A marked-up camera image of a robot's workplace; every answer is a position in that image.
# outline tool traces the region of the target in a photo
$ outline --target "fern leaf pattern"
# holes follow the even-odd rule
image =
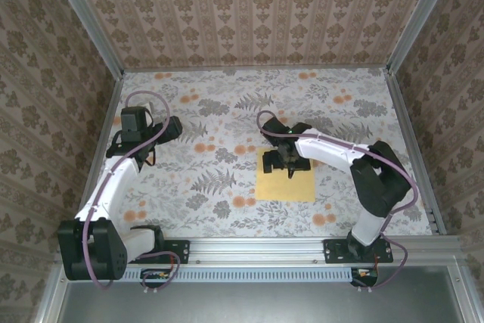
[[[178,140],[188,143],[189,141],[194,141],[196,138],[203,137],[206,134],[208,134],[206,124],[199,122],[197,125],[196,123],[189,121],[188,125],[183,128],[183,133],[178,137]]]
[[[318,83],[313,83],[309,86],[309,90],[306,92],[307,98],[318,98],[319,101],[325,102],[330,92],[326,86]]]
[[[215,193],[222,194],[226,188],[237,184],[234,178],[234,173],[230,174],[227,169],[225,173],[220,169],[215,169],[215,172],[205,171],[198,177],[197,181],[191,186],[192,191],[203,192],[206,194]]]
[[[263,107],[268,107],[273,104],[274,101],[272,100],[272,96],[267,96],[266,93],[264,95],[255,92],[254,94],[247,94],[243,96],[236,104],[236,109],[248,110],[248,111],[255,111],[261,110]]]

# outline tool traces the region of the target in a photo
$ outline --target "aluminum frame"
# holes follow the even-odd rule
[[[438,0],[418,0],[414,11],[410,16],[402,35],[400,36],[400,39],[397,41],[397,44],[390,55],[388,60],[389,70],[393,71],[394,73],[399,70],[403,60],[405,59],[405,56],[410,51],[410,48],[414,44],[418,33],[420,33],[422,30],[422,27],[427,21],[427,18],[430,16],[430,13],[432,12],[437,1]]]
[[[141,283],[146,267],[129,267],[119,283]],[[349,283],[351,268],[207,268],[182,266],[176,275],[177,283]],[[160,282],[156,276],[147,276],[147,283]]]
[[[423,202],[427,208],[431,209],[431,216],[435,219],[435,224],[437,226],[437,231],[439,234],[447,234],[445,229],[444,220],[439,210],[439,205],[437,204],[437,199],[433,193],[432,185],[430,184],[429,175],[427,169],[425,168],[424,159],[420,153],[420,148],[418,147],[417,138],[415,137],[414,128],[411,125],[410,117],[408,116],[407,108],[405,107],[405,102],[403,100],[402,93],[400,92],[399,83],[397,81],[394,72],[390,71],[385,74],[386,84],[388,85],[388,90],[392,98],[393,106],[395,108],[395,114],[400,124],[400,129],[402,130],[403,140],[408,150],[408,157],[410,158],[410,163],[412,169],[415,173],[415,180],[417,181],[418,189],[422,196]]]
[[[123,79],[119,80],[114,84],[113,94],[111,95],[109,106],[107,107],[106,117],[104,118],[101,134],[99,135],[98,145],[92,159],[91,169],[89,170],[88,178],[84,187],[84,192],[82,193],[79,210],[81,210],[87,203],[93,190],[96,188],[96,184],[98,183],[99,174],[103,165],[104,154],[106,153],[107,140],[109,139],[111,126],[113,125],[116,109],[119,104],[119,99],[121,98],[121,91],[123,90],[123,85]]]
[[[68,0],[74,11],[79,17],[82,25],[89,34],[89,38],[94,42],[100,55],[104,59],[107,68],[113,74],[114,79],[118,80],[123,75],[123,62],[109,40],[102,25],[98,22],[96,11],[87,0]]]
[[[247,71],[247,70],[324,70],[356,68],[385,68],[385,64],[260,64],[252,66],[197,66],[197,67],[159,67],[159,68],[127,68],[126,73],[146,72],[188,72],[188,71]]]
[[[189,238],[191,255],[183,269],[190,268],[336,268],[367,266],[365,264],[326,264],[320,238]],[[447,266],[461,314],[466,323],[482,322],[482,307],[476,300],[476,291],[466,267],[462,266],[464,255],[456,236],[393,237],[408,249],[407,266]],[[397,266],[402,251],[394,249]],[[139,264],[129,264],[130,268]],[[161,268],[165,265],[143,265],[145,268]],[[69,284],[87,284],[84,281],[68,281],[62,265],[55,265],[48,280],[39,307],[36,323],[55,323],[58,320]]]

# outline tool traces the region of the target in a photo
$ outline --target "cable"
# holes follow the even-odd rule
[[[170,255],[171,257],[174,257],[176,259],[176,269],[175,269],[175,272],[172,274],[172,276],[170,276],[168,278],[168,280],[166,280],[163,283],[163,285],[156,288],[157,290],[165,289],[172,282],[172,280],[176,277],[176,275],[178,274],[178,271],[180,269],[180,265],[182,264],[181,261],[180,261],[180,256],[178,256],[176,253],[173,253],[171,251],[160,251],[159,253],[146,253],[144,255],[140,255],[137,258],[137,259],[144,259],[144,258],[148,258],[148,257],[165,256],[165,255]],[[150,287],[146,286],[146,278],[149,275],[153,275],[153,274],[156,274],[156,273],[158,273],[158,272],[148,272],[147,274],[144,274],[143,280],[141,281],[141,285],[143,286],[144,291],[147,291],[147,289],[151,289]]]
[[[388,160],[388,159],[386,159],[386,158],[384,158],[384,157],[382,157],[382,156],[380,156],[378,154],[375,154],[375,153],[373,153],[371,151],[367,151],[364,148],[360,148],[360,147],[354,145],[353,143],[349,143],[347,141],[342,141],[342,140],[337,140],[337,139],[329,138],[329,137],[327,137],[325,135],[321,135],[321,134],[278,134],[278,133],[275,133],[275,132],[268,132],[267,130],[264,130],[262,128],[262,125],[260,123],[260,117],[264,113],[268,113],[269,115],[275,117],[276,119],[277,119],[277,116],[275,115],[275,113],[273,113],[272,111],[269,111],[269,110],[261,110],[261,111],[259,111],[257,113],[257,118],[256,118],[257,127],[259,128],[259,130],[262,133],[264,133],[266,135],[274,136],[274,137],[277,137],[277,138],[314,138],[314,139],[317,139],[317,140],[327,141],[327,142],[329,142],[331,144],[335,144],[335,145],[338,145],[338,146],[343,147],[343,148],[346,148],[346,149],[350,149],[350,150],[354,150],[354,151],[359,151],[360,153],[366,154],[369,157],[372,157],[372,158],[380,161],[381,163],[384,163],[387,166],[392,167],[394,170],[396,170],[398,173],[400,173],[400,175],[402,175],[402,177],[405,178],[405,180],[411,186],[411,189],[412,189],[412,191],[414,193],[414,197],[412,198],[412,200],[409,203],[405,204],[404,206],[395,208],[394,210],[390,211],[390,213],[386,217],[386,220],[385,220],[382,228],[380,229],[380,235],[381,235],[381,237],[385,241],[389,242],[390,244],[394,244],[395,246],[400,247],[403,250],[404,257],[402,259],[402,262],[400,263],[399,267],[393,272],[393,274],[388,279],[386,279],[383,283],[374,285],[371,288],[370,287],[367,287],[367,289],[368,290],[370,290],[370,289],[376,289],[376,288],[383,287],[383,286],[387,285],[403,269],[403,266],[405,265],[405,263],[407,262],[407,259],[408,259],[408,251],[401,244],[399,244],[399,243],[397,243],[395,241],[390,240],[386,235],[383,234],[383,232],[385,231],[386,227],[390,223],[390,220],[392,219],[392,217],[393,217],[393,215],[395,213],[400,212],[402,210],[405,210],[407,208],[410,208],[410,207],[414,206],[417,203],[417,200],[418,200],[418,187],[417,187],[417,183],[413,180],[412,177],[410,177],[407,174],[406,171],[404,171],[402,168],[400,168],[399,166],[397,166],[391,160]]]
[[[111,284],[113,283],[113,281],[111,280],[107,285],[103,285],[103,284],[100,283],[100,281],[96,278],[96,274],[94,273],[94,269],[92,268],[91,258],[89,256],[88,229],[89,229],[89,223],[91,223],[92,215],[95,212],[95,207],[98,205],[99,199],[101,198],[101,195],[102,195],[104,189],[106,188],[106,185],[109,182],[111,176],[114,174],[116,169],[121,165],[121,163],[124,160],[128,159],[130,156],[132,156],[137,151],[139,151],[142,148],[149,145],[151,142],[157,140],[165,132],[165,130],[166,130],[166,128],[168,128],[168,124],[169,124],[170,115],[169,115],[168,103],[165,101],[165,99],[163,98],[162,95],[160,95],[156,92],[152,92],[152,91],[136,91],[136,92],[133,92],[133,93],[129,94],[129,96],[126,98],[126,106],[128,106],[128,102],[133,96],[140,95],[140,94],[153,95],[154,97],[160,99],[160,101],[163,103],[163,106],[165,107],[165,110],[166,110],[166,120],[165,120],[165,123],[163,124],[163,128],[161,128],[161,130],[153,138],[145,141],[144,143],[141,143],[136,148],[131,149],[128,153],[123,155],[121,157],[121,159],[119,159],[113,165],[113,168],[110,169],[110,171],[108,172],[108,174],[104,178],[103,182],[101,183],[101,186],[99,187],[98,192],[95,195],[95,199],[92,202],[91,208],[89,209],[87,218],[84,221],[84,227],[82,228],[82,252],[84,253],[85,265],[86,265],[86,268],[88,269],[89,277],[92,279],[92,282],[96,285],[96,287],[98,287],[99,289],[102,289],[102,290],[106,290],[107,288],[109,288],[111,286]]]
[[[377,276],[378,276],[378,256],[377,256],[377,254],[375,254],[375,265],[374,265],[374,269],[377,270]]]
[[[357,278],[353,278],[353,281],[357,282],[358,284],[361,285],[361,287],[368,287],[363,281],[357,279]]]

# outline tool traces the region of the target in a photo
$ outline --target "wall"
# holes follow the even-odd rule
[[[385,64],[417,0],[88,0],[129,69]]]
[[[27,321],[42,297],[112,88],[67,0],[0,0],[0,321]]]
[[[484,0],[438,0],[397,79],[448,232],[484,296]]]

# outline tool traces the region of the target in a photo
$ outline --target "gray metal floor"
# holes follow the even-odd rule
[[[70,284],[61,322],[463,322],[446,267],[405,268],[389,285],[179,283],[158,293],[118,283]]]

